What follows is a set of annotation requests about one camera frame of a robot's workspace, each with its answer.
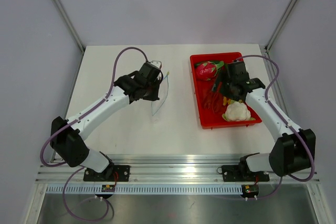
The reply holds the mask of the clear zip top bag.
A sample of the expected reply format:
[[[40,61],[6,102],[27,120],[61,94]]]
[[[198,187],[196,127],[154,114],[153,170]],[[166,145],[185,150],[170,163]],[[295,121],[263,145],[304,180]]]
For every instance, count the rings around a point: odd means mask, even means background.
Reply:
[[[159,112],[169,94],[169,75],[170,72],[168,71],[162,80],[159,88],[159,100],[151,103],[151,114],[153,117]]]

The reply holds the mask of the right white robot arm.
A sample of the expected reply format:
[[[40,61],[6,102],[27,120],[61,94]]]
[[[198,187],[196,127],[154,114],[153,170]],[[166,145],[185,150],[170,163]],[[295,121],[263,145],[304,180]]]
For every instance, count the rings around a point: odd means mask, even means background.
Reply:
[[[274,139],[270,153],[255,153],[240,158],[237,165],[239,176],[248,181],[257,173],[273,172],[279,177],[289,176],[299,182],[311,180],[315,173],[314,132],[304,130],[291,120],[268,95],[270,87],[258,78],[250,78],[244,62],[236,60],[226,64],[218,80],[219,90],[227,99],[223,119],[227,122],[250,119],[247,108],[251,107]]]

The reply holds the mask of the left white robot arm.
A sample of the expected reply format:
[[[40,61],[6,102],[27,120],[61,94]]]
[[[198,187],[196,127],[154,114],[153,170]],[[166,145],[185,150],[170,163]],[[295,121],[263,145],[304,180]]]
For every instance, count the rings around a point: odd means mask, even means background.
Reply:
[[[112,114],[134,101],[159,100],[163,80],[159,61],[145,62],[140,70],[123,75],[114,82],[112,90],[77,115],[66,120],[57,117],[51,126],[51,148],[70,167],[85,167],[91,181],[112,181],[117,168],[104,153],[90,149],[85,140]]]

